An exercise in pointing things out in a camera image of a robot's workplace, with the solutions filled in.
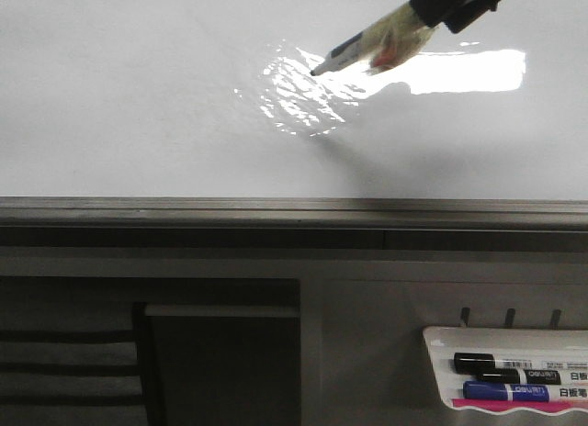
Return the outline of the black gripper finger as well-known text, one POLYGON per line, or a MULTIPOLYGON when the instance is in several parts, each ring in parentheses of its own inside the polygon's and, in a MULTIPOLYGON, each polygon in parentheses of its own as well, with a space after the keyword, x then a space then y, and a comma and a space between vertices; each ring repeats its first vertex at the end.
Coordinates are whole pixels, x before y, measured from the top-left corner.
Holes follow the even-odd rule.
POLYGON ((409 0, 417 16, 429 27, 444 23, 448 28, 465 28, 475 18, 464 7, 476 0, 409 0))
POLYGON ((444 24, 453 34, 458 34, 487 12, 495 12, 502 0, 465 0, 448 17, 444 24))

